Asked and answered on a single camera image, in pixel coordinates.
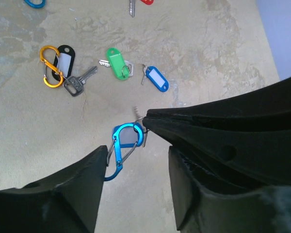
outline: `carabiner gate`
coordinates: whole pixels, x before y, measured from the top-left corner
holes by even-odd
[[[136,130],[136,132],[138,133],[138,140],[136,141],[134,146],[131,148],[131,150],[127,154],[125,154],[125,156],[122,158],[121,143],[120,143],[120,133],[124,128],[128,128],[128,127],[132,127],[132,128],[134,128]],[[136,147],[139,147],[139,146],[141,146],[143,144],[144,132],[143,132],[142,128],[140,128],[135,123],[126,123],[126,124],[121,125],[114,132],[112,138],[113,138],[113,141],[112,141],[112,144],[111,144],[111,146],[109,148],[109,153],[108,153],[108,156],[107,156],[107,166],[109,166],[110,157],[112,155],[113,150],[115,150],[116,170],[115,170],[115,173],[112,176],[105,177],[105,181],[110,181],[110,180],[114,179],[117,176],[117,174],[122,170],[123,163],[125,162],[125,160],[131,155],[131,153],[135,150]]]
[[[30,0],[25,0],[25,3],[27,3],[29,6],[35,9],[40,9],[45,6],[46,0],[42,0],[40,4],[34,4]]]
[[[50,63],[47,59],[44,58],[43,52],[45,50],[48,50],[48,49],[54,50],[56,52],[56,56],[57,56],[58,61],[59,61],[59,56],[60,56],[60,52],[58,51],[58,49],[55,48],[52,45],[46,45],[46,46],[43,46],[41,48],[41,50],[40,50],[40,61],[43,62],[44,65],[45,65],[43,81],[44,81],[44,83],[45,83],[46,86],[51,87],[51,88],[57,88],[57,87],[59,87],[60,85],[63,84],[63,82],[64,82],[64,75],[63,75],[63,73],[57,67],[55,67],[52,63]],[[46,72],[47,67],[49,67],[50,69],[52,69],[55,73],[57,73],[60,76],[60,81],[59,81],[58,84],[52,85],[52,84],[48,83],[47,72]]]

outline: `orange carabiner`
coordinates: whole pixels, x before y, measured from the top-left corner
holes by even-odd
[[[45,58],[43,57],[43,52],[44,52],[45,50],[48,50],[48,49],[54,50],[54,51],[56,52],[56,56],[57,56],[58,61],[59,61],[59,56],[60,56],[60,53],[59,53],[58,49],[55,48],[55,47],[52,46],[52,45],[46,45],[46,46],[43,46],[43,47],[41,48],[41,50],[40,50],[40,61],[43,62],[44,65],[45,65],[43,81],[44,81],[44,83],[45,83],[46,86],[49,86],[49,87],[51,87],[51,88],[57,88],[57,87],[59,87],[60,85],[63,84],[63,82],[64,82],[64,75],[63,75],[63,73],[62,73],[62,72],[61,72],[57,67],[55,67],[53,64],[51,64],[47,59],[45,59]],[[59,76],[60,76],[60,81],[59,81],[58,84],[56,84],[56,85],[52,85],[52,84],[48,83],[48,78],[47,78],[47,67],[49,67],[50,69],[52,69],[55,73],[59,74]]]

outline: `stained concrete surface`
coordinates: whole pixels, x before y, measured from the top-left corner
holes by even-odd
[[[73,98],[43,83],[39,50],[49,44],[74,48],[74,75],[98,65],[110,47],[134,63],[135,74],[121,82],[99,66]],[[141,86],[142,64],[163,72],[166,93],[149,80]],[[134,121],[135,105],[145,115],[150,108],[220,100],[278,81],[254,1],[146,6],[136,0],[131,18],[127,0],[48,0],[41,10],[0,0],[0,189],[22,187],[109,146],[113,127]],[[104,184],[96,232],[176,232],[168,146],[150,133],[146,147]]]

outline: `key tag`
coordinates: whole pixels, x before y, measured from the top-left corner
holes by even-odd
[[[55,67],[59,68],[59,70],[63,72],[64,77],[67,78],[71,75],[76,53],[74,52],[73,48],[71,48],[69,45],[60,45],[58,47],[58,51],[60,53],[59,64],[56,56],[54,58],[53,64]],[[56,74],[54,70],[52,70],[52,76],[57,81],[60,80],[59,75]]]
[[[144,73],[147,78],[151,80],[151,82],[159,89],[161,92],[165,92],[169,88],[169,83],[167,79],[159,72],[159,70],[154,67],[145,66]]]
[[[107,156],[107,166],[109,166],[110,157],[114,150],[116,159],[116,170],[112,176],[105,177],[105,181],[113,180],[123,169],[123,163],[133,153],[135,148],[143,144],[144,132],[139,123],[125,123],[114,128],[112,139],[113,141],[109,148]],[[131,150],[127,154],[125,154],[123,158],[121,154],[122,148],[131,148]]]
[[[129,67],[125,64],[123,56],[116,48],[110,48],[107,51],[107,58],[110,65],[119,80],[126,80],[129,77]]]
[[[154,2],[154,0],[141,0],[141,1],[147,5],[151,5]]]

